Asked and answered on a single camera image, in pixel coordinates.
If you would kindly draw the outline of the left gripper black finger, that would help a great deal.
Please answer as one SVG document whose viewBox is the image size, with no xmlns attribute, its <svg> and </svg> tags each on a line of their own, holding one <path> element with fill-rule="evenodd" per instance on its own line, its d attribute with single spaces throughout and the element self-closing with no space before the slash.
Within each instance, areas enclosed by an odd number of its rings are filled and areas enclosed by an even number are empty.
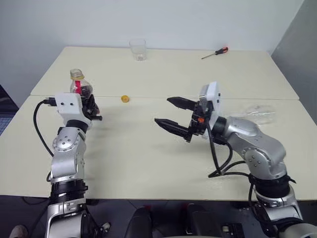
<svg viewBox="0 0 317 238">
<path fill-rule="evenodd" d="M 91 94 L 89 98 L 85 100 L 85 107 L 97 107 L 93 94 Z"/>
</svg>

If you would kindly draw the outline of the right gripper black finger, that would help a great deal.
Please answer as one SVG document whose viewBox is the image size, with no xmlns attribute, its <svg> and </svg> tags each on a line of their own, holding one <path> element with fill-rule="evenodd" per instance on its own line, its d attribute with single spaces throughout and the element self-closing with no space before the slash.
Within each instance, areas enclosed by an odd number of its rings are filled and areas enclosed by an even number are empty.
<svg viewBox="0 0 317 238">
<path fill-rule="evenodd" d="M 172 103 L 174 106 L 184 110 L 194 110 L 198 102 L 182 98 L 182 97 L 170 97 L 167 101 Z"/>
<path fill-rule="evenodd" d="M 191 142 L 192 134 L 189 128 L 179 125 L 178 123 L 169 119 L 155 119 L 158 126 L 174 135 L 184 138 L 187 142 Z"/>
</svg>

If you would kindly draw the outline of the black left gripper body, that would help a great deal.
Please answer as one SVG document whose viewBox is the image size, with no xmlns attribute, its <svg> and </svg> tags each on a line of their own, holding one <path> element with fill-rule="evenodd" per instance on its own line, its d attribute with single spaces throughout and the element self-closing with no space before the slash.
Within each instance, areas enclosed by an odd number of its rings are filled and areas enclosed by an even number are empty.
<svg viewBox="0 0 317 238">
<path fill-rule="evenodd" d="M 85 99 L 82 99 L 81 102 L 82 102 L 82 112 L 86 118 L 88 118 L 91 121 L 93 121 L 93 120 L 102 121 L 103 120 L 103 117 L 99 115 L 100 110 L 99 110 L 98 106 L 97 107 L 85 107 Z"/>
</svg>

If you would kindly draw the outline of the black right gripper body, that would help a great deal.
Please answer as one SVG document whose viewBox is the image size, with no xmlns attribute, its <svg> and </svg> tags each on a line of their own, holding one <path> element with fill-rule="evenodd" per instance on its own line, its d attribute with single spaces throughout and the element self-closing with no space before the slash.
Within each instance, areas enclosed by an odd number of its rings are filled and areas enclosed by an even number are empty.
<svg viewBox="0 0 317 238">
<path fill-rule="evenodd" d="M 212 101 L 202 103 L 188 100 L 187 108 L 193 111 L 188 127 L 188 136 L 202 135 L 205 133 L 213 111 Z"/>
</svg>

